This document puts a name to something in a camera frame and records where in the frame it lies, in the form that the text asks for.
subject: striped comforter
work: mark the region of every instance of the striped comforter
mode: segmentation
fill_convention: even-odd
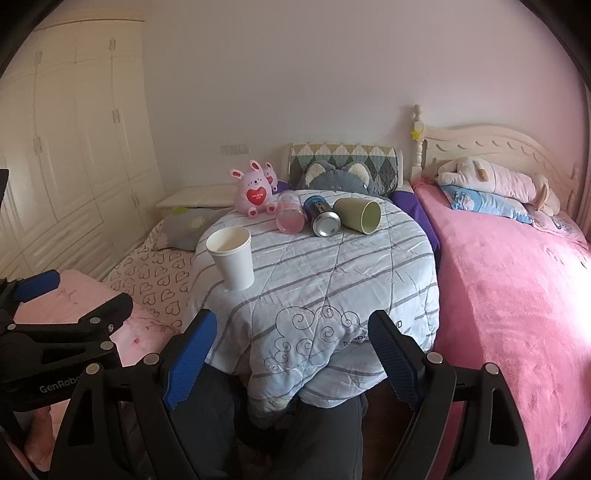
[[[343,192],[302,190],[332,204]],[[201,308],[217,316],[217,338],[207,363],[247,375],[251,416],[264,424],[298,394],[333,407],[385,378],[368,341],[369,315],[389,313],[400,331],[426,351],[439,326],[439,290],[433,252],[417,223],[392,203],[381,204],[379,230],[342,229],[319,238],[309,225],[281,233],[266,214],[231,212],[202,237],[193,259],[193,284],[183,329]],[[252,235],[255,282],[228,291],[205,249],[214,231],[242,225]]]

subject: wall socket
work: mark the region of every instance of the wall socket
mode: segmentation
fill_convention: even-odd
[[[222,155],[248,155],[251,149],[245,143],[237,145],[220,145]]]

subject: can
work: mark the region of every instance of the can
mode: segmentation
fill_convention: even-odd
[[[306,199],[304,213],[317,236],[333,236],[340,230],[339,216],[320,195],[312,195]]]

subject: white headboard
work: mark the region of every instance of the white headboard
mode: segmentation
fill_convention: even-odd
[[[580,166],[571,174],[536,140],[511,128],[499,125],[467,125],[457,128],[429,127],[421,118],[422,108],[414,106],[413,167],[411,181],[422,175],[434,178],[444,163],[477,155],[490,162],[532,175],[541,173],[560,199],[562,209],[570,216],[579,187]]]

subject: paper cup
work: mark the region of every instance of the paper cup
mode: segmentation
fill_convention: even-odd
[[[222,228],[209,236],[205,247],[222,273],[228,290],[246,290],[254,283],[251,233],[246,228]]]
[[[382,210],[378,202],[365,199],[338,199],[333,205],[334,212],[343,225],[369,235],[379,227]]]

